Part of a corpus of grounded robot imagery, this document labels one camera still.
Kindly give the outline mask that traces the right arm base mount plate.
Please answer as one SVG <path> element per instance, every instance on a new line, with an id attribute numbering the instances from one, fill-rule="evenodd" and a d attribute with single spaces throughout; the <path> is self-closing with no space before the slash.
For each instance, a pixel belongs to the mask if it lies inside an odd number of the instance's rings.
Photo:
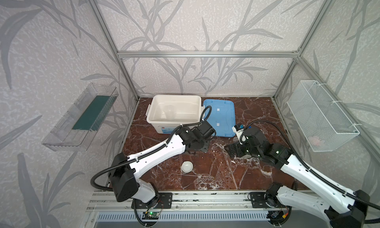
<path id="1" fill-rule="evenodd" d="M 247 196 L 252 208 L 270 208 L 266 203 L 265 192 L 250 192 Z"/>

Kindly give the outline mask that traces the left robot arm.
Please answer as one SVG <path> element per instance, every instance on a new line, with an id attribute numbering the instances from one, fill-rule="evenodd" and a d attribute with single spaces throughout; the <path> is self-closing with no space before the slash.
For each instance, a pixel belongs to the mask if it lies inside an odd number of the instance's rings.
<path id="1" fill-rule="evenodd" d="M 115 156 L 112 166 L 96 173 L 90 180 L 92 187 L 114 192 L 117 202 L 130 198 L 148 208 L 155 206 L 160 195 L 151 183 L 141 177 L 153 167 L 184 152 L 207 150 L 216 130 L 207 121 L 179 125 L 163 142 L 142 152 Z"/>

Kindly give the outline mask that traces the clear plastic measuring beaker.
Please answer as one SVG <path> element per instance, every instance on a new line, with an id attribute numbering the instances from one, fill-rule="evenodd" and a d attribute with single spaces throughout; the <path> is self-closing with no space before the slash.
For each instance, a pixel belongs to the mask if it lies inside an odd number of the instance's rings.
<path id="1" fill-rule="evenodd" d="M 165 105 L 163 107 L 163 113 L 167 120 L 174 120 L 177 115 L 177 109 L 175 105 Z"/>

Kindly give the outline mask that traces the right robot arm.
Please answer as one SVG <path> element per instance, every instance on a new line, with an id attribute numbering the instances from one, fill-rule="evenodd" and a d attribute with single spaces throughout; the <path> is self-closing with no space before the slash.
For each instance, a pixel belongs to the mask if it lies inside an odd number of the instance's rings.
<path id="1" fill-rule="evenodd" d="M 308 195 L 280 183 L 273 183 L 263 196 L 271 208 L 293 207 L 327 221 L 332 228 L 361 228 L 364 225 L 378 224 L 378 218 L 368 220 L 368 209 L 379 210 L 370 202 L 370 196 L 362 191 L 353 191 L 328 178 L 304 162 L 292 149 L 278 143 L 270 143 L 258 127 L 235 125 L 232 128 L 237 142 L 225 147 L 235 158 L 250 156 L 273 166 L 301 182 L 316 195 Z"/>

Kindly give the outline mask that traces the white plastic storage bin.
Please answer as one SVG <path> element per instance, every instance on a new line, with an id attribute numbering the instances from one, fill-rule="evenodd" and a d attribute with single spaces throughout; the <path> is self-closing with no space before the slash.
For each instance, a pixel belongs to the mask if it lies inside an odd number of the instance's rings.
<path id="1" fill-rule="evenodd" d="M 180 124 L 200 121 L 202 100 L 197 95 L 156 95 L 146 111 L 146 121 L 157 133 L 170 134 Z"/>

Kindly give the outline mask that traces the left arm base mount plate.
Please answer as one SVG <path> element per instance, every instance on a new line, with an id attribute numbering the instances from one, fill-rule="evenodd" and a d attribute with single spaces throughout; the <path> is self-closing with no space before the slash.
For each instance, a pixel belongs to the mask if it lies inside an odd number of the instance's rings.
<path id="1" fill-rule="evenodd" d="M 140 200 L 136 200 L 132 204 L 133 209 L 171 209 L 173 201 L 173 193 L 160 192 L 152 201 L 143 203 Z"/>

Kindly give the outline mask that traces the small white ceramic dish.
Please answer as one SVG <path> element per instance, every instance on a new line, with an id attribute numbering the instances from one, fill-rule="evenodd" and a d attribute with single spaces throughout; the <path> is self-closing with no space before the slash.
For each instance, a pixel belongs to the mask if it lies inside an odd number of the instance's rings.
<path id="1" fill-rule="evenodd" d="M 181 171 L 185 174 L 190 173 L 193 170 L 193 163 L 190 161 L 185 161 L 181 165 Z"/>

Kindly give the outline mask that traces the glass stirring rod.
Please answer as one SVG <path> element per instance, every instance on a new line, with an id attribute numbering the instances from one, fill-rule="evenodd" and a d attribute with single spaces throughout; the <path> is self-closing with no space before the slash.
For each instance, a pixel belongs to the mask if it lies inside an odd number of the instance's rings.
<path id="1" fill-rule="evenodd" d="M 191 177 L 197 177 L 197 178 L 212 178 L 212 179 L 215 179 L 215 177 L 213 177 L 213 176 L 190 175 L 190 174 L 173 174 L 173 175 L 179 175 L 179 176 L 191 176 Z"/>

